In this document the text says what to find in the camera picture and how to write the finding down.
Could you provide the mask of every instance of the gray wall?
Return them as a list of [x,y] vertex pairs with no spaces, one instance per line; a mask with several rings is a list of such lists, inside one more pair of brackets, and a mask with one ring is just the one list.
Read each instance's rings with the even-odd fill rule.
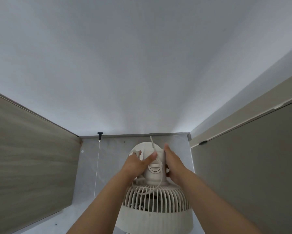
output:
[[80,139],[0,97],[0,234],[69,206]]
[[[155,136],[153,140],[156,144],[163,147],[164,143],[170,144],[171,148],[179,155],[183,163],[193,170],[190,147],[187,135],[178,134],[172,136]],[[102,136],[98,173],[95,196],[102,190],[107,182],[123,166],[125,159],[131,149],[144,141],[150,141],[149,137],[121,137],[106,138]],[[78,163],[78,172],[74,189],[73,203],[70,207],[63,210],[62,213],[46,220],[45,222],[26,230],[23,234],[52,233],[65,234],[78,217],[84,212],[88,205],[93,201],[95,176],[98,156],[98,139],[85,139],[81,147],[81,153]],[[191,234],[203,234],[203,230],[195,216],[194,229]],[[123,234],[117,227],[114,234]]]
[[263,233],[292,233],[292,104],[191,152],[196,174]]

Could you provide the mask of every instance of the fan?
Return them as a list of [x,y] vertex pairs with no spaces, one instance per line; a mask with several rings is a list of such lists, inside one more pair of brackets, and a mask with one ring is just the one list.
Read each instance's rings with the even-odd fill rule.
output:
[[116,226],[131,234],[191,232],[192,209],[183,190],[167,181],[166,155],[163,149],[153,141],[143,142],[136,145],[130,154],[139,154],[139,150],[142,151],[141,160],[154,151],[157,151],[158,156],[127,189]]

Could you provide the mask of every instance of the wood grain surface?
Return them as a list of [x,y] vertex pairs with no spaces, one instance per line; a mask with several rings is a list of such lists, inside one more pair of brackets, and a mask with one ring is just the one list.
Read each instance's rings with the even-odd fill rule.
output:
[[71,205],[79,137],[0,97],[0,234]]

